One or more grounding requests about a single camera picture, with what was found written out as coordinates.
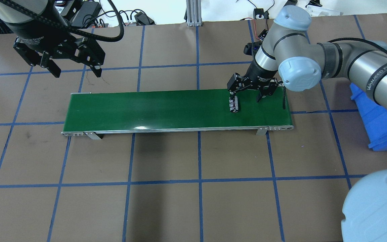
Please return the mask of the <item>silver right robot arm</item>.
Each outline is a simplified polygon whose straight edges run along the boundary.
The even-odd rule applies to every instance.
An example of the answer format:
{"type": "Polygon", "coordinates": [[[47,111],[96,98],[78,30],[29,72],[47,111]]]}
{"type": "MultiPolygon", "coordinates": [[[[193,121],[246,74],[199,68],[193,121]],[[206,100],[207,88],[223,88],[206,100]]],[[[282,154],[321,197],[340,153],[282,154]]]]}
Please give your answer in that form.
{"type": "Polygon", "coordinates": [[[235,73],[227,83],[231,112],[238,112],[237,94],[243,90],[258,90],[259,102],[279,86],[302,92],[331,78],[347,78],[387,109],[386,43],[345,37],[312,44],[306,36],[311,22],[304,9],[284,6],[265,36],[246,45],[252,62],[246,74],[235,73]]]}

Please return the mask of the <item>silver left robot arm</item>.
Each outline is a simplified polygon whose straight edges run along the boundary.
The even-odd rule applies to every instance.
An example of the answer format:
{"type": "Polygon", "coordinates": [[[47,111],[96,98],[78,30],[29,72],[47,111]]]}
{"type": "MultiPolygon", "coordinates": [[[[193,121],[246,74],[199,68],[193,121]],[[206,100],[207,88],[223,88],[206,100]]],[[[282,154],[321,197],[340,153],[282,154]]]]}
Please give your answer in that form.
{"type": "Polygon", "coordinates": [[[0,20],[17,38],[14,50],[30,66],[40,66],[58,78],[57,59],[84,64],[101,77],[105,52],[92,37],[76,37],[49,0],[0,0],[0,20]]]}

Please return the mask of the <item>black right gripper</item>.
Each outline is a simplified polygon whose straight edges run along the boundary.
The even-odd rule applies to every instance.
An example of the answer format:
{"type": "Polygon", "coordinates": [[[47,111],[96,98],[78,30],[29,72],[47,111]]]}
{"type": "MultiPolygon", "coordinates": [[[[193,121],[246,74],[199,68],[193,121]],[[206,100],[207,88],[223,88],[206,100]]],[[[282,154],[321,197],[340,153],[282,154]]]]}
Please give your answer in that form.
{"type": "Polygon", "coordinates": [[[276,70],[271,71],[262,68],[255,60],[250,63],[246,74],[241,76],[234,73],[227,83],[227,90],[230,92],[230,100],[235,101],[237,93],[245,89],[258,89],[259,94],[256,102],[259,103],[262,98],[273,95],[278,88],[278,81],[274,78],[276,70]]]}

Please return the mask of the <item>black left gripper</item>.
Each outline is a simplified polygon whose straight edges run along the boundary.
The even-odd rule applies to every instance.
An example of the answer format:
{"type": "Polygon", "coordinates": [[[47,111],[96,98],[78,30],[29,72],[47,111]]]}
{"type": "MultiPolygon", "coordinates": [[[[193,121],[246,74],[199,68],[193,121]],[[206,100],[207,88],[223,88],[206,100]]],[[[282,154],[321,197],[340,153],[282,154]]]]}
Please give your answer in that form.
{"type": "Polygon", "coordinates": [[[41,68],[59,78],[61,69],[51,58],[72,58],[89,66],[95,76],[101,78],[105,52],[95,39],[76,38],[69,32],[36,20],[13,23],[12,31],[17,35],[13,48],[29,65],[40,64],[41,68]]]}

